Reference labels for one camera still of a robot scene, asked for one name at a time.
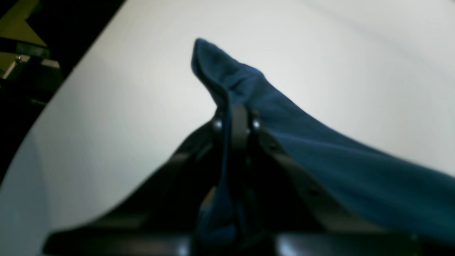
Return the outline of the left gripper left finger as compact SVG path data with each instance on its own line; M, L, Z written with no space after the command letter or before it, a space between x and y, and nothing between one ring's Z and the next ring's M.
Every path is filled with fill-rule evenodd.
M77 228L50 234L46 256L186 256L199 208L222 170L222 118L191 133L119 205Z

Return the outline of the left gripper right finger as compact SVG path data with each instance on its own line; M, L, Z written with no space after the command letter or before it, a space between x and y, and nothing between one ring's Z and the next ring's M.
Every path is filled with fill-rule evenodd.
M230 151L238 239L261 237L251 255L454 255L453 245L381 228L342 206L239 104L230 110Z

